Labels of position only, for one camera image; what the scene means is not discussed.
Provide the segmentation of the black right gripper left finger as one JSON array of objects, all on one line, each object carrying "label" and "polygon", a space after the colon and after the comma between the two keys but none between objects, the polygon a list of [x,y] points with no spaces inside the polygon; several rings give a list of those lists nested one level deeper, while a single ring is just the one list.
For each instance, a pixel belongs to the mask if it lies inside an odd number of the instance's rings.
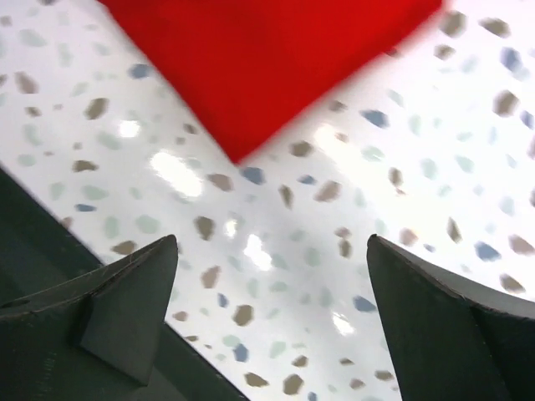
[{"label": "black right gripper left finger", "polygon": [[145,400],[178,245],[123,259],[1,306],[3,400]]}]

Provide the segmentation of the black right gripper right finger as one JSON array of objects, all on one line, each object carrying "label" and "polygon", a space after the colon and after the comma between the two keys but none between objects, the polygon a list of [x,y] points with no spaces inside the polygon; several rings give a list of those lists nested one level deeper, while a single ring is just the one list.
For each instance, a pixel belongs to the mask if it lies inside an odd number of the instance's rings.
[{"label": "black right gripper right finger", "polygon": [[367,266],[401,397],[534,399],[534,304],[425,261],[383,237]]}]

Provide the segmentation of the bright red t-shirt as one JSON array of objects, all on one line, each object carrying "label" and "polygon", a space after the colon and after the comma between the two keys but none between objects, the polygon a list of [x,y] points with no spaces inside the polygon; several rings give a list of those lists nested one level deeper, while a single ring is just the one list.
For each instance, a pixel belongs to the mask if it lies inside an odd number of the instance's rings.
[{"label": "bright red t-shirt", "polygon": [[238,163],[391,51],[439,1],[108,1],[113,19]]}]

